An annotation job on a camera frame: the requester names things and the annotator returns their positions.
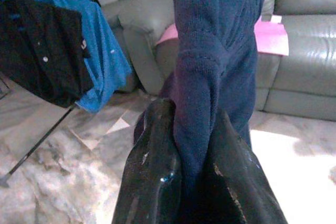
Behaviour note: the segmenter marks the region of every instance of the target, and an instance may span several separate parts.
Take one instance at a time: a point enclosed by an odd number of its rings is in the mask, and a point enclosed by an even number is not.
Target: pink cloth
[[[283,24],[272,22],[262,22],[258,20],[255,24],[255,35],[258,52],[264,52],[273,55],[289,55],[288,35]],[[169,40],[178,38],[178,32],[175,24],[167,28],[157,45]]]

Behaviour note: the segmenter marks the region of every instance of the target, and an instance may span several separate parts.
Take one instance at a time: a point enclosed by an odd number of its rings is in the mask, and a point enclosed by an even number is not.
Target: sofa armrest
[[[164,31],[174,23],[173,0],[132,0],[119,13],[119,21],[124,29],[148,34],[154,47]]]

